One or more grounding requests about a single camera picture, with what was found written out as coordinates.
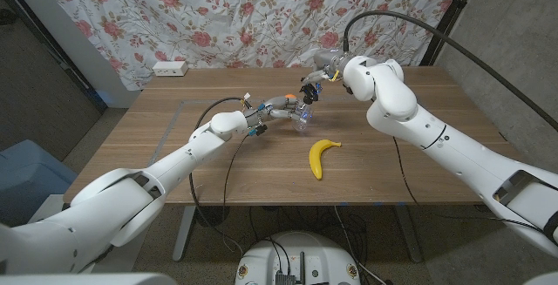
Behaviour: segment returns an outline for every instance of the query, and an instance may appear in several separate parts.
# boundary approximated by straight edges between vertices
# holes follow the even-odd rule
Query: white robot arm
[[[294,96],[277,97],[245,112],[218,113],[189,142],[142,169],[119,168],[97,178],[71,207],[36,223],[0,225],[0,262],[8,275],[78,273],[111,245],[119,247],[143,231],[165,200],[197,166],[219,154],[233,132],[260,134],[263,122],[291,118],[306,125],[310,109]]]
[[[360,101],[373,100],[368,123],[406,140],[464,181],[506,224],[543,251],[558,257],[558,175],[506,158],[444,123],[417,103],[394,60],[353,57],[341,51],[317,53],[327,78],[337,73]],[[311,83],[306,78],[303,84]]]

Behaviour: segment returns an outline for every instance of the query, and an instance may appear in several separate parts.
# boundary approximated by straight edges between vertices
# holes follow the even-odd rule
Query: banana
[[[314,173],[314,176],[316,176],[317,179],[321,180],[322,179],[322,162],[321,162],[321,158],[322,158],[322,152],[323,150],[331,147],[331,146],[341,146],[341,143],[339,142],[333,142],[331,140],[327,140],[327,139],[323,139],[320,140],[318,142],[316,142],[311,148],[310,148],[310,168],[312,169],[312,172]]]

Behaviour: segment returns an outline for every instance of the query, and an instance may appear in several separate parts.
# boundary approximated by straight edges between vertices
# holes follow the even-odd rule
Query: power strip
[[[157,62],[153,67],[155,76],[184,76],[188,71],[188,65],[184,61],[180,62]]]

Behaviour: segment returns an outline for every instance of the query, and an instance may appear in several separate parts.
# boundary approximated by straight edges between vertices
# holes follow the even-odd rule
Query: curtain
[[[128,90],[142,89],[157,61],[190,68],[312,66],[339,47],[365,10],[394,10],[436,26],[452,0],[57,0]],[[431,34],[392,17],[353,25],[351,51],[417,64]]]

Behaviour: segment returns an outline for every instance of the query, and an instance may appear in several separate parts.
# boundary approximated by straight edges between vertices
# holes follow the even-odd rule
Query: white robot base
[[[236,285],[360,284],[357,264],[332,240],[304,231],[282,232],[270,239],[276,243],[277,251],[271,241],[256,243],[238,264]]]

